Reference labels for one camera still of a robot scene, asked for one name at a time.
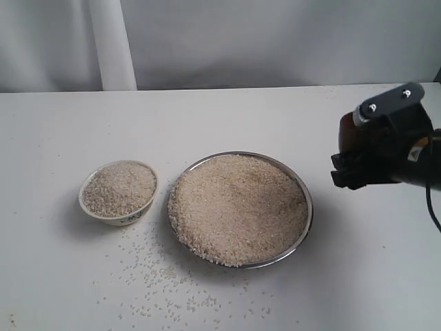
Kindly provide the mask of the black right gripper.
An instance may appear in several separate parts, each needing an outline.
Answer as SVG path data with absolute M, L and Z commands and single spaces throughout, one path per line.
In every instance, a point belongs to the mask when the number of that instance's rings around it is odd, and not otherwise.
M 331 156 L 331 178 L 339 188 L 408 183 L 435 187 L 435 130 L 420 104 L 424 88 L 406 83 L 363 101 L 352 112 L 356 127 L 381 121 L 389 135 L 370 154 Z

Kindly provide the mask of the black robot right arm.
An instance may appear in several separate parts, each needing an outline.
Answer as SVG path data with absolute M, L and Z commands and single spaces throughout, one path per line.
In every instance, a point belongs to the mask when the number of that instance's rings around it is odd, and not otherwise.
M 363 101 L 340 119 L 331 177 L 339 188 L 408 183 L 440 189 L 440 130 L 422 106 L 425 91 L 406 83 Z

